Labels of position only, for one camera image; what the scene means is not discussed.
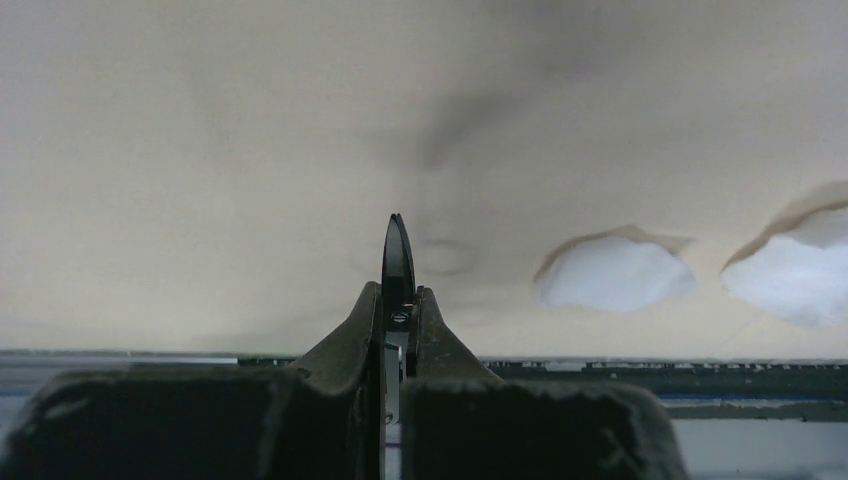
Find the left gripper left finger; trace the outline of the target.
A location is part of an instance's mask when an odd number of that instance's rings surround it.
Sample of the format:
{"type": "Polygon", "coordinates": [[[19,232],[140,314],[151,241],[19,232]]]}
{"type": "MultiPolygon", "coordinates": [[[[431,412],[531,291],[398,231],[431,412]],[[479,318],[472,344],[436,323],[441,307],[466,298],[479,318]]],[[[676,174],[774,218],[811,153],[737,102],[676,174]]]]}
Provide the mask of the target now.
{"type": "Polygon", "coordinates": [[[380,479],[379,286],[296,361],[56,376],[6,428],[5,479],[380,479]]]}

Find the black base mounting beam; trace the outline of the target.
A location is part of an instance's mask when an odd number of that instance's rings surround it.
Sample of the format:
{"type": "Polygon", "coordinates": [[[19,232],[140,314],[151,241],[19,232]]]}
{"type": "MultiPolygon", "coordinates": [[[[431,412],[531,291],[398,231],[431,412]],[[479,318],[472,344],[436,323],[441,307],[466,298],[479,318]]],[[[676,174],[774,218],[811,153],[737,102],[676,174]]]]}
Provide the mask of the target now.
{"type": "MultiPolygon", "coordinates": [[[[481,361],[511,381],[605,381],[638,386],[656,396],[671,423],[678,419],[839,421],[847,416],[847,370],[831,365],[756,363],[616,363],[591,361],[481,361]]],[[[401,387],[389,390],[384,373],[384,426],[401,432],[401,387]]]]}

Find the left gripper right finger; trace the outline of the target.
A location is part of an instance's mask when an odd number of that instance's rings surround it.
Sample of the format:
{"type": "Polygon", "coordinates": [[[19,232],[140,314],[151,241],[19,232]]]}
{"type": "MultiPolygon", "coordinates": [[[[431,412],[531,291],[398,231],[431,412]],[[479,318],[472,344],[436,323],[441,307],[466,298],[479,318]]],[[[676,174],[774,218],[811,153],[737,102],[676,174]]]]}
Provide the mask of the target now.
{"type": "Polygon", "coordinates": [[[423,287],[401,387],[404,479],[686,479],[669,415],[621,382],[505,381],[423,287]]]}

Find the beige cloth wrap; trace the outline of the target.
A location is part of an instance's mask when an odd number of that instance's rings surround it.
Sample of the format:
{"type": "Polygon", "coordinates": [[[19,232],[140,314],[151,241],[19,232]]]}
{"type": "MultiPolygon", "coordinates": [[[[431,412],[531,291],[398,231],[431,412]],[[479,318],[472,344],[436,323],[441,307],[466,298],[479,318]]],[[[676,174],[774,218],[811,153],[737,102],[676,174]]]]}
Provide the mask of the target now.
{"type": "Polygon", "coordinates": [[[841,359],[728,259],[847,182],[843,1],[5,1],[1,344],[298,353],[379,275],[485,356],[841,359]],[[574,237],[691,240],[697,285],[548,307],[574,237]]]}

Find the white gauze pad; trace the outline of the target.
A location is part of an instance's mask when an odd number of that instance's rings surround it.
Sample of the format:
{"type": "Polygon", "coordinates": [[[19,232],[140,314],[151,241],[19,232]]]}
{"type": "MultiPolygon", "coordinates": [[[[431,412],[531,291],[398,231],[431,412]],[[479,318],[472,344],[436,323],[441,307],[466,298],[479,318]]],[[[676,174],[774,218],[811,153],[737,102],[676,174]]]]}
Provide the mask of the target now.
{"type": "Polygon", "coordinates": [[[689,238],[650,233],[635,224],[574,237],[553,250],[534,276],[538,302],[632,313],[696,288],[680,257],[689,238]]]}
{"type": "Polygon", "coordinates": [[[847,182],[793,199],[728,259],[719,278],[731,297],[793,325],[845,325],[847,182]]]}

